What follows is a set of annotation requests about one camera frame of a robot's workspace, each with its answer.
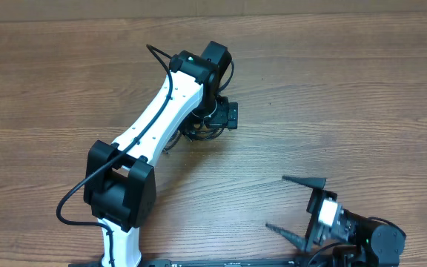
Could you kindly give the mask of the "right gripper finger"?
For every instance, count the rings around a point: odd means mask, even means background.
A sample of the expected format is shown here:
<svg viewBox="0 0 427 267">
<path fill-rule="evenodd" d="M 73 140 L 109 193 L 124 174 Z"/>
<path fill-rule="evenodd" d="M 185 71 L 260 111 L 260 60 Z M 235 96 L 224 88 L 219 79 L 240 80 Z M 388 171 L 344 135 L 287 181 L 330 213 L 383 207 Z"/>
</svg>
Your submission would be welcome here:
<svg viewBox="0 0 427 267">
<path fill-rule="evenodd" d="M 326 184 L 326 178 L 321 177 L 292 177 L 283 175 L 282 179 L 289 182 L 294 182 L 312 189 L 322 190 Z"/>
<path fill-rule="evenodd" d="M 284 228 L 281 228 L 279 226 L 276 225 L 272 225 L 270 223 L 266 223 L 265 226 L 270 229 L 271 231 L 281 235 L 282 237 L 284 237 L 288 242 L 290 242 L 292 245 L 294 245 L 298 250 L 300 251 L 305 251 L 306 250 L 306 245 L 307 245 L 307 241 L 304 237 L 301 237 L 297 234 L 295 234 L 294 232 L 288 231 Z"/>
</svg>

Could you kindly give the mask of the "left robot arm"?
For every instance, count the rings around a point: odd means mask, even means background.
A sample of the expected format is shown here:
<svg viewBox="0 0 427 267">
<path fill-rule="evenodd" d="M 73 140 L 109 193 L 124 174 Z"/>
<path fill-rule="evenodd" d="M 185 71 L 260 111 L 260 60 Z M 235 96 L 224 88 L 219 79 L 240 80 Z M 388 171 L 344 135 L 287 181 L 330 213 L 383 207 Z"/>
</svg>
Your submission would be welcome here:
<svg viewBox="0 0 427 267">
<path fill-rule="evenodd" d="M 211 41 L 197 56 L 186 50 L 163 64 L 166 78 L 140 117 L 110 144 L 87 155 L 83 199 L 97 218 L 104 253 L 95 266 L 139 266 L 139 229 L 156 201 L 155 166 L 181 136 L 217 138 L 238 125 L 238 104 L 221 96 L 234 70 L 226 46 Z"/>
</svg>

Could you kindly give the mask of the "black cable pulled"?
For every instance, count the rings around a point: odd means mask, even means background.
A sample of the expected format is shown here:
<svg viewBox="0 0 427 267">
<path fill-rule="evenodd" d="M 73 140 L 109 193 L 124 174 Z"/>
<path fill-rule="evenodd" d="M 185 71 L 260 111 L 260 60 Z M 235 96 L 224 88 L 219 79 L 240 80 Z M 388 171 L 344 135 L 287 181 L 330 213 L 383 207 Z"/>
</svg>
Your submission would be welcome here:
<svg viewBox="0 0 427 267">
<path fill-rule="evenodd" d="M 182 134 L 190 141 L 205 141 L 216 139 L 223 131 L 223 128 L 207 128 L 203 124 L 198 124 L 187 126 Z"/>
</svg>

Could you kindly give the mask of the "black cable staying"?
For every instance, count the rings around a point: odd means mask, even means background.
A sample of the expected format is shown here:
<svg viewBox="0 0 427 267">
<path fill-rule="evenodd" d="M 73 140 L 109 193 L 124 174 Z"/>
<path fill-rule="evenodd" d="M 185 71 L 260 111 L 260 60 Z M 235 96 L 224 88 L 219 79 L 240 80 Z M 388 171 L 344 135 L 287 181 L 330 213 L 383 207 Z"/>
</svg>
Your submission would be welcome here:
<svg viewBox="0 0 427 267">
<path fill-rule="evenodd" d="M 182 137 L 186 138 L 188 141 L 192 142 L 197 138 L 197 134 L 199 133 L 199 130 L 196 128 L 191 129 L 178 129 L 168 140 L 167 145 L 163 148 L 163 152 L 165 154 L 168 153 L 169 150 L 171 150 Z"/>
</svg>

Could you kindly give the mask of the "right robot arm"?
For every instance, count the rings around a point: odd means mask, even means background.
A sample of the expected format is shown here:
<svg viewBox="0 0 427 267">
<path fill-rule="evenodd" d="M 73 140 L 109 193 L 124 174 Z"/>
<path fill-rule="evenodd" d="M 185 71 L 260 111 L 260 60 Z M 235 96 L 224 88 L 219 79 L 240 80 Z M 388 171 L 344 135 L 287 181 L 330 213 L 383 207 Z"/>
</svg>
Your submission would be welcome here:
<svg viewBox="0 0 427 267">
<path fill-rule="evenodd" d="M 291 177 L 284 180 L 311 188 L 306 211 L 311 215 L 304 237 L 266 223 L 301 253 L 295 266 L 388 266 L 400 264 L 406 233 L 379 217 L 363 217 L 337 202 L 337 194 L 325 190 L 326 179 Z"/>
</svg>

